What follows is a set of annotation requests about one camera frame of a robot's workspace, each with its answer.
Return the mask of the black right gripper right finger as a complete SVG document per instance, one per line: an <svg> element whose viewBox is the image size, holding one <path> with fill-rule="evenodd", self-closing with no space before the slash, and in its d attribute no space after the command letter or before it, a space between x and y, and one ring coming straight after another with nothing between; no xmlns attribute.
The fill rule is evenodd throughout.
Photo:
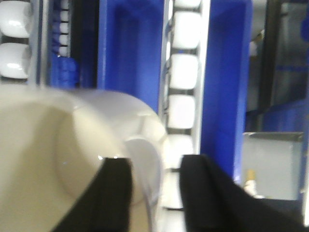
<svg viewBox="0 0 309 232"><path fill-rule="evenodd" d="M246 193L205 155L185 155L180 192L189 232L305 232L300 222Z"/></svg>

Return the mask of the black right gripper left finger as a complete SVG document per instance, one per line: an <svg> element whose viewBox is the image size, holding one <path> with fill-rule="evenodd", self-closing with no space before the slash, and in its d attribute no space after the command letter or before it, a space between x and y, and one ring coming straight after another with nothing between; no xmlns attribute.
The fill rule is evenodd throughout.
<svg viewBox="0 0 309 232"><path fill-rule="evenodd" d="M127 232L133 194L131 162L106 158L55 232Z"/></svg>

